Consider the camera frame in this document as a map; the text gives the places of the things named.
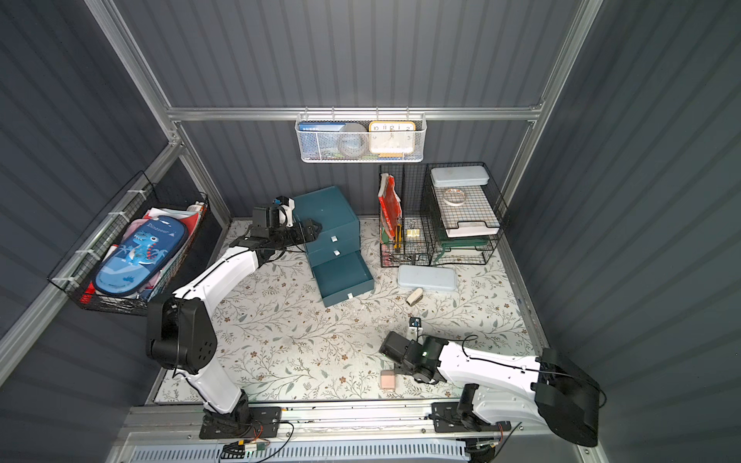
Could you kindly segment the teal drawer cabinet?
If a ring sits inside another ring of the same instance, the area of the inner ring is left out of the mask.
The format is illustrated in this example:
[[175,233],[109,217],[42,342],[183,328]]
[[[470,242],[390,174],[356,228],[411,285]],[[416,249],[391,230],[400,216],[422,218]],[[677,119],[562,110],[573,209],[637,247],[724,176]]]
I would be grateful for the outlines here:
[[[322,224],[318,239],[306,245],[310,266],[360,250],[359,219],[337,186],[297,196],[294,201],[294,212],[300,220],[313,219]],[[339,250],[341,255],[334,256],[333,250]]]

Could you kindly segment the teal bottom drawer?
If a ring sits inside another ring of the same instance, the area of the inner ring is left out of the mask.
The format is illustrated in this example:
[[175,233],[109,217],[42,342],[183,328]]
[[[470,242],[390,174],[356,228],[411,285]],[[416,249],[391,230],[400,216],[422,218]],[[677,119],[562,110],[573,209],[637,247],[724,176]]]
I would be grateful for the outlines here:
[[315,266],[313,274],[325,308],[374,290],[374,277],[360,251]]

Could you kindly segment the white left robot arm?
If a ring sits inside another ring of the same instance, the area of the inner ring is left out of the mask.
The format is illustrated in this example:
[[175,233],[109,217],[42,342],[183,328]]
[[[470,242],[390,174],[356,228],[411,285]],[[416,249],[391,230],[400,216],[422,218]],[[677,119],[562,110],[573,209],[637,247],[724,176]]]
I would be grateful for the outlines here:
[[201,275],[149,302],[147,356],[184,377],[210,414],[247,421],[248,399],[216,358],[212,316],[238,283],[289,248],[316,241],[321,231],[313,219],[298,220],[291,227],[250,227]]

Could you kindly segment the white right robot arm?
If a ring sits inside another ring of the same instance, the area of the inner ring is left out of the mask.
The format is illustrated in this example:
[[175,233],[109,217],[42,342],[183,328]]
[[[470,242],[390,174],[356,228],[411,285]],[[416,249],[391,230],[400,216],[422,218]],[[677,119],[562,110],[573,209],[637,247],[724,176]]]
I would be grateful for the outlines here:
[[439,433],[503,434],[537,424],[571,444],[598,444],[605,395],[592,376],[553,348],[513,357],[472,349],[465,340],[428,336],[413,341],[391,332],[379,352],[397,373],[418,383],[461,389],[457,402],[432,405],[430,418]]

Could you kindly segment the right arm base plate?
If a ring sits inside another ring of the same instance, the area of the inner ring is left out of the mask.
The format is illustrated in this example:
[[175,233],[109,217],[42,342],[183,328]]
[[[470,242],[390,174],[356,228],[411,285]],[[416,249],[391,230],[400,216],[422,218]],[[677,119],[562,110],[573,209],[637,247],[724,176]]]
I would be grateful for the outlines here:
[[470,406],[453,401],[432,403],[428,419],[432,420],[437,433],[504,433],[513,428],[510,421],[488,422],[475,415]]

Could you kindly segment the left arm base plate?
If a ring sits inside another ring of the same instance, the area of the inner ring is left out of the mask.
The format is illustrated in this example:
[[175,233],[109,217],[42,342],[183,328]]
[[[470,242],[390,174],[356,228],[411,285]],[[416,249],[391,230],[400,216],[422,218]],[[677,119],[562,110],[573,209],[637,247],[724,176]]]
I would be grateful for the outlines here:
[[280,407],[251,407],[223,415],[204,410],[205,416],[199,432],[202,440],[274,438],[278,434],[282,412]]

